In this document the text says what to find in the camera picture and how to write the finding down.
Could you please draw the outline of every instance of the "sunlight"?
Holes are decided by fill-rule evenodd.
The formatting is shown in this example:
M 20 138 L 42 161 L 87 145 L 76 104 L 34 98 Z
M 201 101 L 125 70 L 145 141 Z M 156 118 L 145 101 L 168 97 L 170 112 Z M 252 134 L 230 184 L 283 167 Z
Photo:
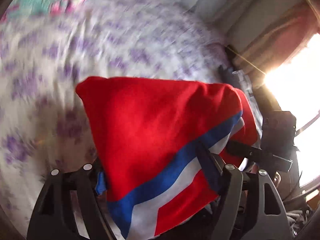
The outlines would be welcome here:
M 320 109 L 320 35 L 315 34 L 287 64 L 268 73 L 265 84 L 276 97 L 283 111 L 297 118 L 297 129 L 308 123 Z M 320 120 L 298 135 L 294 143 L 299 171 L 303 171 L 300 186 L 320 175 Z

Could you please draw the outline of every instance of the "wire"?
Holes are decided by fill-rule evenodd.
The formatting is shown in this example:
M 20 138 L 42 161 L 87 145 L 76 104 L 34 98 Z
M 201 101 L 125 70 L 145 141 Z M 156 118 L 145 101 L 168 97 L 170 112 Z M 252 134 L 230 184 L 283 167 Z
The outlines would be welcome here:
M 289 192 L 289 194 L 284 199 L 282 199 L 282 202 L 284 202 L 288 197 L 290 197 L 292 195 L 292 193 L 295 191 L 295 189 L 299 186 L 299 182 L 300 182 L 300 179 L 301 179 L 301 176 L 302 176 L 302 172 L 303 171 L 301 171 L 299 179 L 296 182 L 296 184 L 294 185 L 293 189 Z
M 250 61 L 248 61 L 247 59 L 245 59 L 244 57 L 242 57 L 239 53 L 235 52 L 233 49 L 231 49 L 228 46 L 225 46 L 228 50 L 230 50 L 231 52 L 233 52 L 234 54 L 236 54 L 238 57 L 240 57 L 241 59 L 243 59 L 245 62 L 249 63 L 251 66 L 253 66 L 255 69 L 259 70 L 262 74 L 266 75 L 266 73 L 264 73 L 262 70 L 260 70 L 259 68 L 257 68 L 255 65 L 253 65 Z

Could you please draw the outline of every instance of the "white stripe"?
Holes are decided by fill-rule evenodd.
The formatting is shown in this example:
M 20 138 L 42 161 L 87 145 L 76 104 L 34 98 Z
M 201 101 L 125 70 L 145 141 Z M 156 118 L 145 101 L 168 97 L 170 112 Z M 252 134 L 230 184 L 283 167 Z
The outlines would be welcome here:
M 147 240 L 155 236 L 158 210 L 188 187 L 201 170 L 198 158 L 185 166 L 177 180 L 162 194 L 133 207 L 127 240 Z
M 229 138 L 231 136 L 233 136 L 234 134 L 236 134 L 237 132 L 239 132 L 242 129 L 242 127 L 244 127 L 244 121 L 243 121 L 242 117 L 240 117 L 239 121 L 232 128 L 231 132 L 227 136 L 222 138 L 220 141 L 218 141 L 215 145 L 210 147 L 209 151 L 211 153 L 215 153 L 215 154 L 219 154 L 220 152 L 222 152 L 222 150 L 227 145 L 227 142 L 228 142 Z

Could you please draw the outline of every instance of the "blue stripe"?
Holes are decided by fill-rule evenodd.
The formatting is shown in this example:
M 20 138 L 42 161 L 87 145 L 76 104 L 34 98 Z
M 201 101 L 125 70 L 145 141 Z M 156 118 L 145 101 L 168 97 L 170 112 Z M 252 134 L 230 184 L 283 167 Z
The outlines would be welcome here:
M 122 199 L 108 202 L 111 217 L 120 228 L 124 239 L 127 238 L 129 233 L 133 207 L 153 199 L 169 189 L 188 163 L 196 157 L 199 141 L 209 149 L 231 132 L 241 116 L 242 112 L 239 112 L 199 138 L 191 141 L 177 152 L 170 163 L 155 178 L 133 189 Z

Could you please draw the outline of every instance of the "black cable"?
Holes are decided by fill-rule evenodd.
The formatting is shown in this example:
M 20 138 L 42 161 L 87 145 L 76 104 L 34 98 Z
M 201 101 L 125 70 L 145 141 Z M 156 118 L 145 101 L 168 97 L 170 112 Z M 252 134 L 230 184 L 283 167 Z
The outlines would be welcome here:
M 288 197 L 290 197 L 291 194 L 295 191 L 295 189 L 299 186 L 299 181 L 300 181 L 300 179 L 301 179 L 302 172 L 303 172 L 303 171 L 301 171 L 300 176 L 299 176 L 299 179 L 298 179 L 298 181 L 296 182 L 296 184 L 294 185 L 293 189 L 289 192 L 289 194 L 288 194 L 285 198 L 282 199 L 282 202 L 284 202 Z

